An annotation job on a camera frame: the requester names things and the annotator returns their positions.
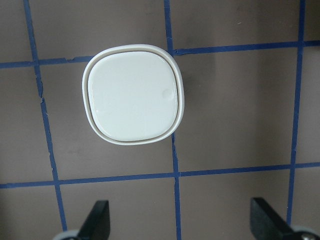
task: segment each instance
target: gray surface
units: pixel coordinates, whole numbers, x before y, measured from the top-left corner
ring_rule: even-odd
[[[181,171],[289,164],[295,48],[175,57],[185,110]]]
[[[110,240],[176,239],[174,179],[63,185],[70,229],[77,229],[96,200],[109,200]]]
[[[52,180],[34,70],[0,69],[0,184]]]
[[[55,187],[0,189],[0,239],[51,240],[62,231]]]
[[[85,66],[75,63],[41,67],[60,179],[172,172],[170,137],[154,144],[119,146],[96,135],[82,98]]]
[[[166,48],[161,0],[30,0],[40,59],[92,56],[126,44]]]
[[[320,39],[320,1],[305,1],[305,30],[304,40],[312,41]]]
[[[23,1],[1,0],[0,16],[0,63],[31,61]]]
[[[250,239],[250,198],[263,197],[286,219],[289,171],[183,177],[183,240]]]
[[[173,0],[176,49],[298,40],[297,0]]]
[[[292,224],[320,234],[320,167],[295,171]]]
[[[320,47],[303,52],[297,163],[320,161]]]

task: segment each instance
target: white plastic lid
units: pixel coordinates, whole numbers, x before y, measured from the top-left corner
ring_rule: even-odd
[[[166,51],[151,45],[125,45],[97,54],[84,70],[82,93],[93,130],[119,145],[168,137],[184,112],[178,65]]]

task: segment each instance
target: rounded square lid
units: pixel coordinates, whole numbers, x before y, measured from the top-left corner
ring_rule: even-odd
[[[126,45],[97,54],[85,68],[82,93],[93,130],[119,145],[166,138],[184,111],[179,68],[166,51],[151,45]]]

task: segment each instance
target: metal screw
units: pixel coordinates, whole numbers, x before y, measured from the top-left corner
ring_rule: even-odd
[[[316,240],[316,237],[310,233],[304,233],[301,235],[302,240]]]

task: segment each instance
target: white object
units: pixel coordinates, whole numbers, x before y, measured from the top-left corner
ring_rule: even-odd
[[[66,238],[75,238],[78,235],[79,230],[64,231],[56,235],[53,240],[63,240]]]
[[[97,54],[84,70],[82,94],[93,130],[118,145],[160,141],[176,130],[184,112],[179,67],[152,45],[125,45]]]

